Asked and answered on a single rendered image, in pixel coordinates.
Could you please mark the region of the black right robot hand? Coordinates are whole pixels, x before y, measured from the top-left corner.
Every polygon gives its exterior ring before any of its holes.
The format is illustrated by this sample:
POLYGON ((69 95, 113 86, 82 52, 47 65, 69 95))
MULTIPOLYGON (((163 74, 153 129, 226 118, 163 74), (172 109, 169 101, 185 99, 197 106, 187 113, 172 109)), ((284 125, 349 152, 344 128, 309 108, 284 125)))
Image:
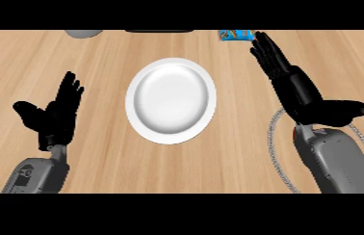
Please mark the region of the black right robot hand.
POLYGON ((364 102, 324 99, 297 65, 291 65, 273 40, 256 32, 250 53, 269 80, 282 109, 296 124, 344 127, 364 117, 364 102))

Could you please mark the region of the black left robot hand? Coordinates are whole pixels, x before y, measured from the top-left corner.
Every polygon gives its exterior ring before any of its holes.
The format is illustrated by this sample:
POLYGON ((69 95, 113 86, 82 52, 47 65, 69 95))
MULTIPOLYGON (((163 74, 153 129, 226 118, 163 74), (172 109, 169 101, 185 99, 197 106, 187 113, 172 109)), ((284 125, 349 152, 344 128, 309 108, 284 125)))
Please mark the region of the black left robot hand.
POLYGON ((79 80, 67 71, 60 81, 55 98, 45 109, 26 101, 13 104, 23 126, 38 133, 41 151, 48 151, 55 144, 67 145, 72 141, 82 92, 79 80))

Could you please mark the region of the white oval plate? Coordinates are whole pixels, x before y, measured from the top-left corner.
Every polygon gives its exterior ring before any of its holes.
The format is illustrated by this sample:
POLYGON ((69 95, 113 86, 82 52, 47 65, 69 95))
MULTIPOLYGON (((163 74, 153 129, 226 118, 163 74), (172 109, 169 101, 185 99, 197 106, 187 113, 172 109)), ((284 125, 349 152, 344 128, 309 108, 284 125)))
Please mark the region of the white oval plate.
POLYGON ((125 114, 139 136, 179 144, 206 129, 216 110, 213 79, 184 58, 151 62, 135 74, 125 93, 125 114))

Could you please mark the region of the blue printed can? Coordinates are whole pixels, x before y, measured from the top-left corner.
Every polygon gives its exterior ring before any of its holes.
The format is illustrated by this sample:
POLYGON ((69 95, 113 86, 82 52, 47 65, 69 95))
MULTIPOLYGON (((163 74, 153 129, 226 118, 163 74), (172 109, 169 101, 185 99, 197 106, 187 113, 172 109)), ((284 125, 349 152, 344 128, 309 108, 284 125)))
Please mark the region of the blue printed can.
POLYGON ((250 30, 219 30, 219 39, 220 41, 251 41, 254 39, 254 34, 250 30))

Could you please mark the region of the grey rounded object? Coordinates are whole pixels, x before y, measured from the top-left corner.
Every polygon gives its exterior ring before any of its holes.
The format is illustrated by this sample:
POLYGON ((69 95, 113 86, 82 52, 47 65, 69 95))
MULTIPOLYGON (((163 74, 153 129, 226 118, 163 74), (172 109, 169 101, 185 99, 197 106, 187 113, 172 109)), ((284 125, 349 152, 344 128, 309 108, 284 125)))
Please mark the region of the grey rounded object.
POLYGON ((94 37, 101 30, 66 30, 64 32, 75 39, 86 39, 94 37))

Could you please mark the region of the dark flat object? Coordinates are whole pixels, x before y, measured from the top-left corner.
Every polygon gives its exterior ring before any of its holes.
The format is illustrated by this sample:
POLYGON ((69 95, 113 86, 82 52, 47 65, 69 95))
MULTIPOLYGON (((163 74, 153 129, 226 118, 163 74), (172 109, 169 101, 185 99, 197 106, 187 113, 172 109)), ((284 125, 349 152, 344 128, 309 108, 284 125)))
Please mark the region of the dark flat object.
POLYGON ((189 33, 192 30, 125 30, 128 33, 189 33))

